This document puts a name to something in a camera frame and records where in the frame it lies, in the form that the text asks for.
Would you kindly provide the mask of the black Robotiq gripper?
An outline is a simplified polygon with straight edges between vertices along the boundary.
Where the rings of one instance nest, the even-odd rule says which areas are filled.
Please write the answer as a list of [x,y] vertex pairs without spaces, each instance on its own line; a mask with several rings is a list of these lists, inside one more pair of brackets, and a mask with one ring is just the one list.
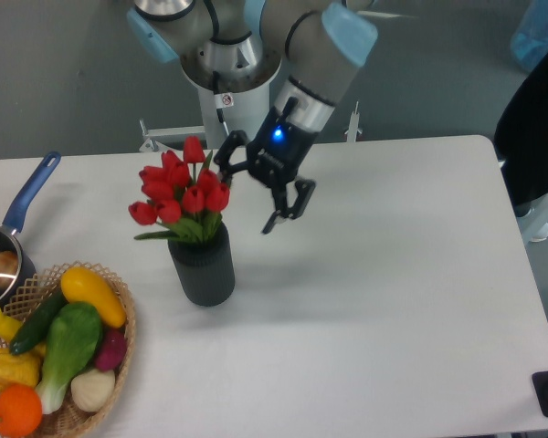
[[[300,165],[313,145],[317,132],[309,132],[284,119],[275,107],[269,110],[253,141],[243,130],[232,130],[217,150],[213,163],[220,181],[231,181],[233,175],[248,172],[254,179],[270,188],[274,211],[261,230],[269,234],[276,224],[302,217],[316,188],[311,179],[294,181],[296,198],[289,204],[287,184],[293,181]],[[234,152],[246,147],[247,160],[232,163]]]

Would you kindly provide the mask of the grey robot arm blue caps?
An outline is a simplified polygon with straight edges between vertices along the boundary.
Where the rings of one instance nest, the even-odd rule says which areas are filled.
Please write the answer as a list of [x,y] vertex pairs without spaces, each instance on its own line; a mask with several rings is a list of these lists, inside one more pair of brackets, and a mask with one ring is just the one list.
[[364,1],[137,1],[127,21],[144,49],[177,61],[199,98],[220,174],[270,189],[264,226],[302,216],[315,182],[299,168],[377,37]]

